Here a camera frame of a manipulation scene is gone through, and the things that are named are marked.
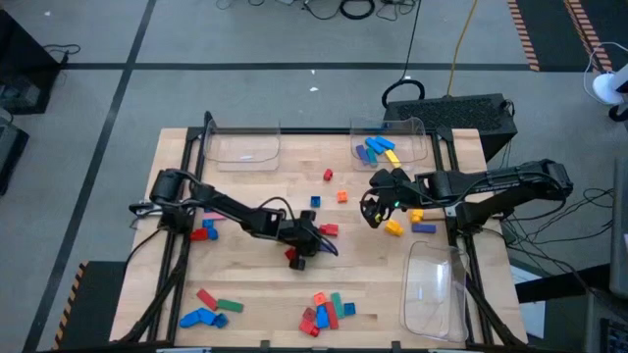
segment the green block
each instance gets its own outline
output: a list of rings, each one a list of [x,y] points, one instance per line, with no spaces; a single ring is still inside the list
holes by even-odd
[[[344,319],[344,306],[340,300],[340,293],[332,293],[332,301],[334,302],[334,308],[336,309],[336,316],[339,319]]]
[[[225,309],[229,311],[235,311],[237,313],[241,313],[244,310],[244,305],[240,303],[233,302],[231,300],[218,299],[218,309]]]

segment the orange block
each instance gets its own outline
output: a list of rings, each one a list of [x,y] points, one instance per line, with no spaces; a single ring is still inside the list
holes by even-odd
[[[316,306],[325,305],[326,301],[327,298],[325,298],[325,294],[323,294],[323,292],[318,292],[314,294],[314,303],[316,304]]]
[[[338,192],[338,202],[346,202],[346,200],[348,199],[348,196],[346,194],[346,191],[341,190]]]

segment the toy block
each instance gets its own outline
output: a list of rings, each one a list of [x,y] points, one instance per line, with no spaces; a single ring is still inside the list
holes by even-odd
[[[310,323],[314,323],[316,321],[316,312],[314,309],[307,307],[303,312],[303,319],[307,320]]]
[[[369,162],[371,163],[371,167],[377,167],[377,156],[375,156],[375,151],[373,151],[373,148],[368,148],[366,150],[366,154],[369,156]]]
[[[394,149],[394,143],[386,140],[385,138],[381,137],[381,136],[377,136],[375,137],[375,142],[379,143],[380,146],[386,148],[386,149]]]
[[[334,172],[332,172],[331,169],[327,169],[325,173],[323,174],[323,179],[325,181],[329,181],[332,179],[333,176],[334,176]]]
[[[393,167],[401,168],[401,163],[399,162],[399,159],[396,157],[393,151],[386,151],[386,157],[388,157],[389,161],[391,161]]]
[[[346,200],[348,199],[346,191],[344,191],[344,190],[339,191],[338,195],[337,195],[337,198],[338,198],[338,202],[339,203],[340,202],[346,202]]]
[[[336,309],[336,316],[339,319],[344,319],[344,307],[342,306],[342,300],[340,300],[340,293],[332,293],[332,302],[334,303],[334,309]]]
[[[338,225],[321,225],[318,230],[324,235],[338,236]]]
[[[366,144],[371,147],[373,149],[373,151],[375,151],[375,153],[377,154],[382,154],[384,153],[384,147],[382,147],[382,145],[380,145],[379,143],[377,143],[377,141],[375,141],[373,138],[371,137],[367,137],[366,138]]]
[[[318,328],[326,328],[329,325],[330,321],[327,317],[327,309],[325,309],[325,305],[316,307],[316,326]]]
[[[217,328],[223,328],[228,323],[229,323],[229,320],[227,320],[227,315],[225,314],[218,314],[216,319],[214,319],[214,326]]]
[[[363,165],[368,166],[369,163],[371,163],[369,161],[369,155],[366,154],[366,149],[364,148],[364,146],[357,145],[355,147],[355,151],[357,152],[357,156],[360,157],[360,159],[362,160]]]
[[[209,240],[218,240],[218,231],[215,228],[207,229]]]
[[[210,312],[209,310],[205,308],[200,308],[196,310],[196,312],[200,316],[200,321],[203,324],[208,325],[208,326],[214,325],[214,321],[216,320],[216,314]]]
[[[403,234],[403,228],[399,222],[395,220],[386,222],[386,227],[384,229],[392,235],[401,236]]]
[[[325,309],[327,309],[327,317],[330,321],[331,329],[338,329],[338,316],[336,315],[336,309],[334,308],[334,303],[327,302],[325,303]]]
[[[344,303],[344,315],[345,316],[355,315],[355,304],[354,303]]]
[[[208,231],[207,228],[203,227],[203,228],[199,228],[195,231],[193,231],[190,235],[189,235],[189,239],[191,241],[202,241],[202,240],[207,240],[207,235]]]
[[[412,225],[412,232],[425,232],[434,234],[436,232],[436,225],[414,224]]]
[[[244,305],[226,299],[218,299],[218,308],[241,313]]]
[[[325,294],[323,294],[323,292],[318,292],[314,294],[314,304],[316,304],[317,307],[325,304],[326,301],[327,298],[325,297]]]
[[[205,291],[205,289],[201,288],[196,292],[196,296],[198,297],[198,299],[200,299],[200,301],[202,301],[203,303],[205,303],[205,305],[207,305],[207,307],[213,311],[216,311],[218,309],[218,302],[216,301],[216,299],[214,299],[213,296],[211,296],[207,291]]]
[[[212,220],[212,221],[221,221],[221,220],[226,220],[227,217],[213,212],[209,209],[205,209],[205,214],[203,215],[203,220]]]
[[[286,257],[288,258],[288,260],[292,260],[296,256],[296,249],[290,248],[286,250],[284,254],[286,254]]]
[[[301,321],[301,325],[298,326],[298,329],[314,337],[317,337],[320,332],[320,330],[314,325],[314,323],[305,319]]]
[[[321,207],[321,196],[312,196],[310,198],[311,207]]]
[[[423,210],[411,210],[410,222],[415,224],[423,221]]]
[[[203,220],[203,227],[207,229],[214,227],[214,220]]]
[[[197,310],[194,310],[179,321],[179,326],[182,328],[191,328],[198,323],[200,323],[200,314]]]

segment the yellow block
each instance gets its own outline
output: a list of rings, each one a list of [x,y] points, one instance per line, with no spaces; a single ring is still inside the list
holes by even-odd
[[[403,228],[399,224],[399,222],[395,220],[390,220],[386,222],[385,231],[389,232],[392,235],[401,236],[403,234]]]
[[[386,153],[386,157],[389,158],[389,161],[391,161],[393,167],[395,167],[395,168],[400,168],[401,167],[401,163],[399,162],[399,159],[396,157],[396,155],[394,154],[393,151],[387,150],[384,153]]]
[[[413,224],[417,224],[423,221],[423,210],[412,210],[410,211],[410,222]]]

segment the wooden table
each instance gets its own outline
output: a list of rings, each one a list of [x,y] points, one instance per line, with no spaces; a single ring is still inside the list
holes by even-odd
[[[161,131],[146,197],[160,170],[178,168],[181,164],[185,132],[183,128]],[[284,255],[287,246],[255,239],[234,222],[217,222],[219,241],[192,244],[181,315],[203,307],[195,295],[199,288],[205,288],[216,298],[243,303],[244,312],[228,313],[230,323],[222,330],[203,325],[178,328],[176,345],[258,347],[261,340],[270,340],[272,347],[387,348],[398,340],[403,348],[462,347],[463,343],[413,334],[399,319],[403,272],[410,246],[417,240],[447,246],[443,210],[426,211],[426,218],[438,226],[437,234],[412,233],[407,214],[400,211],[392,218],[406,229],[402,237],[385,233],[384,227],[371,229],[360,215],[358,201],[368,188],[372,173],[357,172],[351,166],[349,136],[283,135],[281,139],[280,165],[276,171],[225,173],[217,171],[216,162],[206,161],[203,181],[251,207],[271,196],[283,196],[295,213],[309,209],[311,195],[322,196],[316,223],[340,225],[340,235],[333,239],[340,255],[320,253],[308,258],[304,272],[294,271],[288,268]],[[427,158],[404,166],[409,169],[409,175],[435,168],[431,143],[426,145]],[[477,130],[455,130],[454,146],[461,171],[473,173],[486,169]],[[441,149],[447,169],[443,143]],[[334,170],[329,183],[322,180],[326,168]],[[336,193],[341,189],[348,191],[346,204],[336,202]],[[486,196],[472,195],[468,199]],[[269,206],[284,207],[273,203]],[[199,227],[200,217],[196,220]],[[133,246],[150,234],[156,224],[157,218],[141,221]],[[500,230],[494,220],[489,220],[486,227]],[[156,237],[132,259],[111,339],[124,335],[153,298],[165,239],[165,234]],[[475,235],[475,243],[488,301],[513,333],[527,341],[503,240],[494,233],[483,232]],[[341,320],[340,329],[322,330],[314,338],[299,331],[298,325],[304,309],[314,305],[312,296],[319,291],[328,295],[338,291],[344,302],[355,303],[357,314]],[[470,296],[467,298],[474,335],[480,342],[477,309]],[[158,338],[166,336],[171,302],[168,299],[163,307]]]

